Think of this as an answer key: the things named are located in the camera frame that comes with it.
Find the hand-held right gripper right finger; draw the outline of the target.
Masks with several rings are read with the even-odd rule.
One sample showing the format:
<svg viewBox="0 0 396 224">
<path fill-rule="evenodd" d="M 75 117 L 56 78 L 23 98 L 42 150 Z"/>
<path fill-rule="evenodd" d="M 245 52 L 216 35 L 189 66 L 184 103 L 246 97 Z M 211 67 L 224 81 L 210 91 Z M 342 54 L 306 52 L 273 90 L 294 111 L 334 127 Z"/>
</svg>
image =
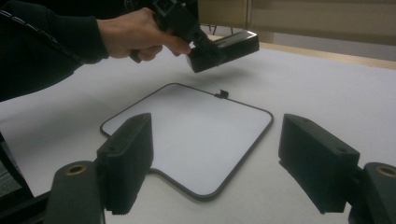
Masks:
<svg viewBox="0 0 396 224">
<path fill-rule="evenodd" d="M 345 209 L 347 184 L 360 158 L 356 149 L 314 121 L 286 114 L 278 157 L 320 213 Z"/>
</svg>

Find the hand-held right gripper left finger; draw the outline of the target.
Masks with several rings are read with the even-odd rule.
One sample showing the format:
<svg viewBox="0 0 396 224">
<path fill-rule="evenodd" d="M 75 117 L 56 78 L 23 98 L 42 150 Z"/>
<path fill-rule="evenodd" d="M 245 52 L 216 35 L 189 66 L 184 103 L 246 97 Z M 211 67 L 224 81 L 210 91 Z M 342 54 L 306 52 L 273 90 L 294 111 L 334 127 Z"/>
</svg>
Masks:
<svg viewBox="0 0 396 224">
<path fill-rule="evenodd" d="M 130 212 L 153 162 L 151 114 L 127 119 L 97 150 L 96 167 L 104 207 Z"/>
</svg>

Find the black whiteboard eraser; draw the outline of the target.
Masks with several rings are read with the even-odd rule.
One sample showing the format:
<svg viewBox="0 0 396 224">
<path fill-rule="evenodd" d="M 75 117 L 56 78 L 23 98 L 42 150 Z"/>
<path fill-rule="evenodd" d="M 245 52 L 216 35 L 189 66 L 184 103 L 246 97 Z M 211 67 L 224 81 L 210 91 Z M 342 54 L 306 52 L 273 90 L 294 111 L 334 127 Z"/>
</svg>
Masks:
<svg viewBox="0 0 396 224">
<path fill-rule="evenodd" d="M 225 60 L 218 64 L 191 65 L 189 55 L 187 62 L 194 73 L 220 66 L 239 58 L 245 57 L 260 49 L 259 37 L 250 31 L 243 30 L 233 35 L 228 35 L 217 40 L 212 40 L 226 55 Z"/>
</svg>

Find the small whiteboard with handle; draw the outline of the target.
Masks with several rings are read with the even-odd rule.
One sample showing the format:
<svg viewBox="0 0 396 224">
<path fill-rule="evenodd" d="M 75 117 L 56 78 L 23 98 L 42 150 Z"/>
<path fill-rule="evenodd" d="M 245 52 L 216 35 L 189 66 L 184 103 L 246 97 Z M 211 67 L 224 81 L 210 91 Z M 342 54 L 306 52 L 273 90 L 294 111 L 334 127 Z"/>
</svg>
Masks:
<svg viewBox="0 0 396 224">
<path fill-rule="evenodd" d="M 227 91 L 211 94 L 171 83 L 105 121 L 101 132 L 110 136 L 143 113 L 152 120 L 151 171 L 202 201 L 219 195 L 274 120 L 264 109 L 230 99 Z"/>
</svg>

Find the white table cover sheet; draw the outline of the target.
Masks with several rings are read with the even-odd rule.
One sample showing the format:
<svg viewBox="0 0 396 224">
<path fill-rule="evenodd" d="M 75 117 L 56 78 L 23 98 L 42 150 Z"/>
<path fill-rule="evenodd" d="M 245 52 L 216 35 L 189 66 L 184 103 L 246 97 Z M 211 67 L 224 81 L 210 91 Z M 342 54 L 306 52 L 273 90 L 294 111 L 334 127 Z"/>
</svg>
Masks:
<svg viewBox="0 0 396 224">
<path fill-rule="evenodd" d="M 346 214 L 319 213 L 281 167 L 278 143 L 288 113 L 357 149 L 362 163 L 396 166 L 396 69 L 272 48 L 200 74 L 168 50 L 150 63 L 85 65 L 53 87 L 0 103 L 0 133 L 32 192 L 41 194 L 60 167 L 94 159 L 105 120 L 169 83 L 227 91 L 270 111 L 273 125 L 214 200 L 196 201 L 149 175 L 132 211 L 108 215 L 108 224 L 347 224 Z"/>
</svg>

